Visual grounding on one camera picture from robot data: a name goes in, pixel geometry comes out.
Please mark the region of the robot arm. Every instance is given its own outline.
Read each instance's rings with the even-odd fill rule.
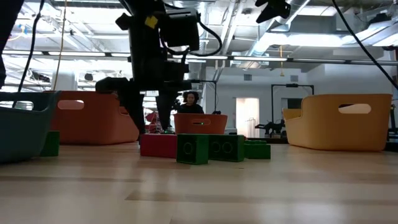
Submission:
[[[166,130],[169,128],[170,112],[178,96],[177,92],[192,88],[189,81],[183,80],[184,73],[189,71],[188,65],[185,65],[185,57],[181,63],[169,62],[167,54],[186,56],[191,51],[199,50],[198,23],[215,35],[220,43],[216,52],[206,55],[217,54],[221,50],[222,41],[200,22],[200,15],[195,9],[181,9],[167,5],[173,10],[166,11],[166,4],[161,0],[120,0],[120,2],[132,15],[123,14],[116,23],[122,30],[129,31],[133,79],[122,80],[123,84],[120,84],[120,79],[117,78],[103,80],[97,83],[96,89],[106,91],[104,86],[120,86],[117,91],[121,103],[141,134],[145,129],[143,96],[140,95],[140,91],[158,90],[159,96],[156,102],[159,119],[163,130]],[[258,23],[275,16],[289,16],[290,6],[281,0],[258,0],[256,6],[266,2],[268,5],[257,19]],[[183,52],[169,49],[180,46],[188,48]]]

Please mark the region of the green lego brick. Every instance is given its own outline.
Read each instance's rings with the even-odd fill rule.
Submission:
[[[53,157],[58,156],[60,150],[60,132],[49,131],[45,138],[45,144],[40,157]]]
[[[177,136],[177,162],[202,165],[207,164],[209,135],[179,134]]]
[[[210,135],[209,159],[242,162],[244,160],[244,136]]]
[[[247,140],[247,141],[245,141],[244,143],[245,143],[245,144],[260,144],[260,145],[266,145],[266,144],[267,144],[267,141],[249,141],[249,140]]]
[[[271,159],[271,146],[265,144],[244,144],[244,156],[247,159]]]

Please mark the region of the person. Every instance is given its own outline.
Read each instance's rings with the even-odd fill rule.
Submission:
[[[184,103],[179,106],[178,113],[199,113],[204,114],[203,108],[198,105],[199,94],[195,91],[184,92],[182,95],[184,98]]]

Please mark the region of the orange box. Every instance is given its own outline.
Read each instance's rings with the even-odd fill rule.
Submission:
[[[319,150],[381,151],[392,95],[316,95],[284,109],[289,144]]]
[[[51,130],[60,131],[61,144],[119,144],[139,136],[116,95],[93,91],[62,91]]]
[[[176,134],[224,134],[228,116],[223,114],[174,115]]]

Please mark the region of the ceiling pipe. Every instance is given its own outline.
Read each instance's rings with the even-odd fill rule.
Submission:
[[[231,21],[231,28],[229,28],[229,34],[228,34],[226,42],[223,46],[223,50],[222,50],[223,55],[227,54],[227,52],[228,52],[229,45],[231,44],[232,38],[235,34],[236,27],[238,26],[238,20],[236,18],[242,13],[242,10],[243,10],[243,4],[241,3],[240,0],[236,1],[236,4],[237,4],[236,5],[237,10],[236,10],[235,16],[233,17],[233,20]]]
[[[220,37],[221,37],[221,41],[222,41],[223,43],[224,43],[225,37],[226,37],[226,35],[227,35],[227,33],[228,33],[229,26],[231,25],[231,19],[232,19],[232,15],[233,15],[233,13],[234,13],[234,7],[235,7],[235,2],[234,2],[234,1],[231,1],[231,2],[229,3],[228,8],[227,8],[228,13],[227,13],[227,15],[226,15],[226,17],[225,17],[225,21],[224,21],[223,24],[221,24],[221,25],[223,26],[223,30],[221,31]]]

